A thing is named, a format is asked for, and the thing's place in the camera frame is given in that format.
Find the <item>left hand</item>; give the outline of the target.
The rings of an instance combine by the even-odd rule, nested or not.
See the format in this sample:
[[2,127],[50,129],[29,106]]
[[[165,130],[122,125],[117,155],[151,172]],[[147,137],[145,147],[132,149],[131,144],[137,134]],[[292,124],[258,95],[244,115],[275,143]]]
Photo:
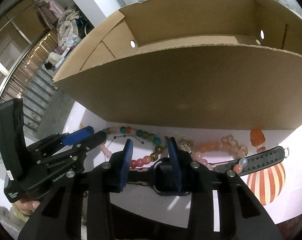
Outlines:
[[39,201],[20,199],[15,202],[18,210],[26,216],[31,216],[40,205]]

